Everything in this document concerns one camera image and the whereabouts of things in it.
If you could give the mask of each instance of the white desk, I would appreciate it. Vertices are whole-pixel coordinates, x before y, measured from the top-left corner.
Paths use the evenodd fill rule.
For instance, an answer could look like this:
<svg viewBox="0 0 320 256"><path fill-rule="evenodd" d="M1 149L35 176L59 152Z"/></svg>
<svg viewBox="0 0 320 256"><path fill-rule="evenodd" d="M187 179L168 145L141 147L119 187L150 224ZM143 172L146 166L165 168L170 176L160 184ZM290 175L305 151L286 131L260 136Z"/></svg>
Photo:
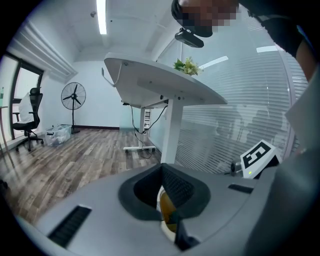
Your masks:
<svg viewBox="0 0 320 256"><path fill-rule="evenodd" d="M173 67L121 53L108 53L104 63L112 81L105 80L117 89L122 102L141 109L140 132L144 130L145 109L168 105L161 163L175 162L184 106L227 104L214 90ZM124 150L141 148L139 142L138 147Z"/></svg>

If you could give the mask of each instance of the window blinds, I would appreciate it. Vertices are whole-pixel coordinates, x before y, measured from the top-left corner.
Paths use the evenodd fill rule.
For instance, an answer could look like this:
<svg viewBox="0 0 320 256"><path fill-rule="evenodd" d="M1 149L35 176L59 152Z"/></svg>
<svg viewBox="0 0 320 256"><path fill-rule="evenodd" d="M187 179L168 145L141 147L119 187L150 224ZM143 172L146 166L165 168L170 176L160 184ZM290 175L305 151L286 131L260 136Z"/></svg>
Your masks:
<svg viewBox="0 0 320 256"><path fill-rule="evenodd" d="M231 161L261 139L278 147L283 156L290 128L285 118L290 107L288 77L279 52L257 52L274 44L245 12L232 22L219 27L202 49L182 45L182 59L192 56L199 65L227 56L194 78L222 95L228 105L185 106L175 158L176 164L209 173L229 171ZM178 44L173 42L158 61L172 66L180 54ZM151 122L160 112L152 110ZM162 116L150 131L150 140L160 150L164 123Z"/></svg>

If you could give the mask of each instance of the black cable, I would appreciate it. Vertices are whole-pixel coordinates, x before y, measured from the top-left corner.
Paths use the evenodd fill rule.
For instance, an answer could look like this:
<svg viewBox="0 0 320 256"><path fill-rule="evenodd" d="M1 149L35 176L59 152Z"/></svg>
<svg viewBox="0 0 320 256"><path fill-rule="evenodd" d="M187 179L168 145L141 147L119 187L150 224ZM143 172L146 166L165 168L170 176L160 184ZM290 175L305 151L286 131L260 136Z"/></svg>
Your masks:
<svg viewBox="0 0 320 256"><path fill-rule="evenodd" d="M134 135L135 135L136 139L137 139L139 142L142 143L142 148L141 148L141 150L143 150L145 144L144 144L143 141L141 141L141 140L137 137L136 132L138 132L138 133L141 134L141 135L142 135L142 134L146 134L147 131L149 131L149 130L151 129L151 127L160 119L162 113L165 111L165 109L166 109L166 107L168 107L168 105L166 105L166 106L163 108L163 110L162 110L161 114L159 115L159 117L157 118L157 120L155 120L155 121L153 122L153 124L152 124L149 128L143 129L142 132L140 132L140 131L135 127L135 122L134 122L134 110L133 110L133 108L132 108L132 106L131 106L130 104L129 104L129 106L131 107L132 126L133 126L133 128L134 128ZM152 156L152 154L151 154L149 151L148 151L148 153L150 154L149 157L144 157L144 156L142 156L142 155L140 155L140 156L141 156L142 158L144 158L144 159L149 159L149 158Z"/></svg>
<svg viewBox="0 0 320 256"><path fill-rule="evenodd" d="M153 122L153 124L152 124L149 128L144 129L142 132L140 132L140 131L135 127L135 124L134 124L134 110L133 110L133 108L132 108L132 106L131 106L130 104L129 104L129 106L131 107L132 125L133 125L133 128L134 128L139 134L146 134L147 131L149 131L149 130L151 129L151 127L159 120L159 118L161 117L162 113L165 111L166 107L168 107L168 105L166 105L166 106L163 108L163 110L162 110L161 114L159 115L159 117L157 118L157 120L155 120L155 121Z"/></svg>

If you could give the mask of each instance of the standing fan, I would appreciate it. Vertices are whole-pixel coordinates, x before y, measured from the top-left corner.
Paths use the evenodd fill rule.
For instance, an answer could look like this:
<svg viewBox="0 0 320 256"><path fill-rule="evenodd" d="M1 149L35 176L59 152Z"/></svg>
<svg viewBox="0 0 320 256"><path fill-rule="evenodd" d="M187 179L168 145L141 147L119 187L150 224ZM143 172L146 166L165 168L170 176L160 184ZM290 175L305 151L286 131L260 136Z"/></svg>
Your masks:
<svg viewBox="0 0 320 256"><path fill-rule="evenodd" d="M86 101L86 90L78 82L67 84L61 93L61 102L68 109L72 110L72 134L80 132L75 129L74 112L79 109Z"/></svg>

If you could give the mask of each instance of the wooden floor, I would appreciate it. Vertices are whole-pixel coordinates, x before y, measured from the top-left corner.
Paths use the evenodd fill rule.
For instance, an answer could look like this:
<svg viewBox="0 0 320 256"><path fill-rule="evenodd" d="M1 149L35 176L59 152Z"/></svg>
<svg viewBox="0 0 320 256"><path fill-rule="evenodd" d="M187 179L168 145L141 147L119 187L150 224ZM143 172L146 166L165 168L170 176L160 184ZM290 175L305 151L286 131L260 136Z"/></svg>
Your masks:
<svg viewBox="0 0 320 256"><path fill-rule="evenodd" d="M151 146L144 136L145 146ZM0 156L0 178L8 183L6 199L14 214L34 224L53 205L84 185L132 168L160 163L161 153L147 151L126 154L123 147L137 146L133 132L83 129L64 144L51 147L33 144Z"/></svg>

